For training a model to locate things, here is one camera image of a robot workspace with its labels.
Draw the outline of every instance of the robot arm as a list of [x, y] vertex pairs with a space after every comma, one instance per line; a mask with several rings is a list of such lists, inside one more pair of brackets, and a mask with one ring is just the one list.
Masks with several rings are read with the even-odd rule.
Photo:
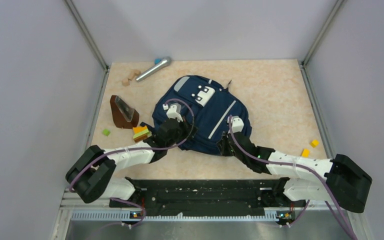
[[[175, 147], [173, 144], [194, 136], [196, 128], [181, 118], [180, 105], [175, 103], [166, 108], [168, 119], [151, 137], [135, 145], [115, 149], [101, 149], [93, 145], [83, 153], [65, 175], [83, 202], [88, 204], [98, 198], [111, 197], [129, 199], [135, 191], [134, 186], [126, 179], [113, 178], [114, 172], [137, 164], [156, 162], [167, 154], [168, 149]], [[92, 162], [95, 168], [88, 167]]]
[[[335, 158], [314, 159], [255, 146], [242, 134], [243, 126], [240, 118], [233, 117], [232, 132], [223, 135], [218, 147], [223, 156], [235, 156], [256, 173], [286, 176], [281, 178], [276, 189], [272, 189], [274, 195], [286, 196], [290, 201], [330, 201], [331, 197], [321, 181], [310, 171], [297, 167], [305, 166], [322, 177], [342, 208], [355, 213], [364, 211], [372, 178], [349, 157], [337, 154]], [[244, 154], [233, 141], [232, 134], [242, 149], [254, 157], [268, 160], [268, 163]]]

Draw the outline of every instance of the small toy block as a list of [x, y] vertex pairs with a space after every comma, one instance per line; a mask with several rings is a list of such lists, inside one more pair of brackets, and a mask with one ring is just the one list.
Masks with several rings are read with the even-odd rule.
[[128, 78], [125, 78], [121, 81], [121, 84], [123, 84], [123, 86], [127, 87], [130, 85], [130, 82], [129, 82], [129, 79]]
[[111, 131], [106, 129], [106, 128], [102, 131], [102, 134], [107, 136], [107, 137], [108, 137], [108, 135], [110, 135], [110, 133], [111, 133]]
[[148, 138], [149, 133], [150, 133], [150, 131], [148, 130], [148, 128], [146, 128], [145, 130], [138, 132], [135, 135], [133, 135], [133, 141], [135, 143], [137, 143], [139, 141], [145, 140]]
[[310, 155], [310, 150], [308, 150], [307, 148], [304, 148], [304, 150], [301, 153], [301, 157], [308, 158], [309, 155]]
[[317, 145], [319, 145], [319, 141], [317, 141], [316, 139], [314, 139], [313, 141], [310, 142], [310, 145], [315, 148], [317, 147]]
[[144, 131], [144, 130], [147, 130], [147, 129], [148, 129], [147, 126], [138, 126], [138, 127], [134, 127], [134, 128], [133, 128], [133, 133], [134, 133], [134, 134], [138, 134], [138, 133], [140, 133], [140, 132], [142, 132], [142, 131]]
[[139, 76], [139, 75], [141, 75], [141, 71], [140, 70], [138, 70], [138, 69], [133, 69], [132, 70], [132, 72], [136, 75], [136, 76]]
[[130, 81], [133, 81], [136, 79], [137, 76], [139, 76], [141, 74], [141, 71], [137, 70], [137, 69], [133, 69], [132, 71], [130, 71], [130, 74], [128, 75], [128, 79]]

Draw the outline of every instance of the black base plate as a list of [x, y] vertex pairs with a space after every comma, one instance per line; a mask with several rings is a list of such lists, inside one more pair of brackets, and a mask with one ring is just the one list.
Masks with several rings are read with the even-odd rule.
[[[278, 204], [271, 195], [280, 180], [133, 180], [135, 193], [129, 199], [146, 208], [148, 216], [262, 216], [266, 207]], [[303, 207], [304, 200], [293, 202]], [[110, 201], [110, 208], [131, 207]]]

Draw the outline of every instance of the beige speckled floor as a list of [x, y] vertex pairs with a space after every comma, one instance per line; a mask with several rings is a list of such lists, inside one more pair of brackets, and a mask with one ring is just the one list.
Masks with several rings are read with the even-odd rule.
[[[303, 148], [311, 158], [325, 158], [310, 100], [304, 86], [298, 61], [286, 60], [217, 60], [174, 61], [142, 82], [123, 86], [122, 79], [130, 70], [145, 71], [152, 62], [113, 63], [108, 77], [92, 144], [101, 148], [118, 148], [134, 144], [131, 129], [114, 126], [111, 95], [121, 96], [136, 108], [139, 122], [153, 125], [151, 114], [155, 104], [178, 78], [202, 75], [223, 86], [233, 80], [229, 89], [248, 108], [251, 141], [286, 154], [300, 155]], [[111, 134], [104, 136], [103, 129]], [[269, 179], [272, 176], [252, 172], [234, 157], [220, 157], [193, 151], [172, 149], [166, 157], [151, 164], [135, 165], [116, 174], [134, 179]]]

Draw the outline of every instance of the white cable tie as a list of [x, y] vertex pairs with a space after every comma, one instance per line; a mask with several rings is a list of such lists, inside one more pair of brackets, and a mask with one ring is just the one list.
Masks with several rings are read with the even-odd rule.
[[297, 158], [296, 156], [292, 157], [292, 169], [293, 169], [293, 172], [295, 173], [295, 175], [299, 178], [300, 175], [298, 175], [298, 171], [297, 171]]
[[127, 160], [129, 160], [129, 159], [132, 157], [132, 155], [131, 155], [131, 153], [130, 153], [130, 150], [129, 150], [128, 147], [125, 147], [124, 150], [125, 150], [125, 152], [126, 152], [126, 154], [127, 154]]

